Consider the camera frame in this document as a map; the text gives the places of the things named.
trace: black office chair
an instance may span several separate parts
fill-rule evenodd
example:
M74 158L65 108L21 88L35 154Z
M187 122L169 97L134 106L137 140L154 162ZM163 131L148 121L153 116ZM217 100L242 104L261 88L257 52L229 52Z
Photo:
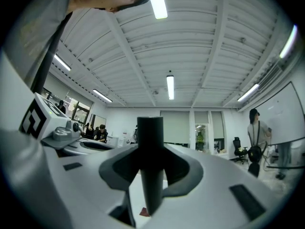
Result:
M246 150L247 147L244 147L244 150L243 151L240 151L239 148L241 147L240 146L240 140L239 140L239 137L235 137L235 140L233 141L233 144L234 144L234 147L235 147L235 151L234 151L234 154L236 156L238 156L238 158L236 158L234 160L234 162L237 162L237 161L241 161L242 164L244 164L244 161L247 161L247 159L243 158L245 155L248 154L248 151Z

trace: black bag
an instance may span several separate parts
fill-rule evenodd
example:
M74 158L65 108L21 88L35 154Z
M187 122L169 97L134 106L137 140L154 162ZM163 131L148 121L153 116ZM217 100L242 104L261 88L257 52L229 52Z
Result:
M254 125L253 124L252 124L252 127L253 127L253 139L254 139ZM252 146L248 151L249 160L252 163L256 163L256 164L258 164L262 158L262 150L261 150L260 146L258 145L259 131L260 131L260 122L258 121L258 133L257 133L256 145L251 143Z

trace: black logo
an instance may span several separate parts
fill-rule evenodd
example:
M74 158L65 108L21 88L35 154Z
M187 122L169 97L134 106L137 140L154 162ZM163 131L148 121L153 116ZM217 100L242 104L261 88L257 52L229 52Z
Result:
M32 135L34 138L38 138L46 120L46 116L39 108L36 99L34 99L22 120L20 130L21 132Z

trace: person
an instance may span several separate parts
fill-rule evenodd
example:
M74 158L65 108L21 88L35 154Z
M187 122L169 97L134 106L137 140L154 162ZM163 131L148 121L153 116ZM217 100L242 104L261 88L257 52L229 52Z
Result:
M277 145L278 150L278 166L287 167L291 157L291 142L282 143ZM283 180L286 177L286 172L288 169L278 169L278 174L275 175L275 178Z
M96 128L95 128L95 130L94 130L94 132L93 132L93 136L96 136L96 134L97 134L97 132L99 131L99 127L97 126Z
M138 125L135 126L130 144L138 143Z
M84 137L85 133L84 133L84 129L82 128L81 125L78 126L79 131L81 132L81 136Z
M58 106L59 110L62 111L64 114L66 113L66 108L65 106L63 106L63 100L59 101L59 106Z
M90 139L93 138L93 132L94 132L94 129L93 129L93 126L92 124L89 125L89 123L86 124L86 136Z
M105 125L100 125L100 129L97 132L97 134L95 135L94 140L106 143L108 134L107 134L105 128L106 128Z
M118 12L147 2L149 0L33 0L12 27L3 49L21 79L31 88L52 38L66 16L68 19L73 11L82 8Z
M250 110L249 113L250 124L248 126L248 135L250 137L251 146L256 146L256 145L259 146L262 151L262 155L264 155L263 153L266 151L267 148L267 139L271 137L271 128L269 128L265 122L258 120L259 115L260 114L256 109ZM256 174L252 172L252 168L255 167L252 165L249 166L249 172L258 176L259 170L261 168L261 164L264 165L264 163L262 162L262 158L263 157L261 157L258 162L259 166Z

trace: fluorescent light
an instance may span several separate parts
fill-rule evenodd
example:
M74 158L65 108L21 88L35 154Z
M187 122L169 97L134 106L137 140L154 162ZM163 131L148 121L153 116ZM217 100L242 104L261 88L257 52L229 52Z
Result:
M284 58L288 54L289 50L291 49L292 45L294 44L295 38L296 38L296 33L297 33L297 26L294 25L294 27L290 33L290 36L288 38L288 41L286 42L283 50L280 53L281 59Z
M249 96L252 92L254 92L254 90L256 89L256 88L258 88L259 87L259 84L255 84L253 87L251 87L251 89L248 91L248 92L246 92L242 97L240 97L239 99L238 99L238 101L240 102L240 101L242 101L243 99L245 99L247 96Z
M173 84L173 75L168 75L166 77L168 97L170 100L174 99L174 84Z
M106 99L108 102L112 103L112 100L110 100L108 97L104 96L101 94L98 90L94 89L93 90L97 95L101 96L102 98Z
M67 102L66 100L63 100L63 101L66 102L66 103L69 104L69 105L71 104L71 103Z
M167 18L167 11L164 0L151 0L151 3L156 19Z
M61 63L62 66L65 67L68 71L71 70L71 68L70 68L70 67L69 67L60 57L58 57L57 54L54 55L54 58L57 59L57 61L58 61L59 63Z
M70 98L70 97L69 97ZM73 98L70 98L72 101L75 101L75 102L77 102L75 99L73 99Z

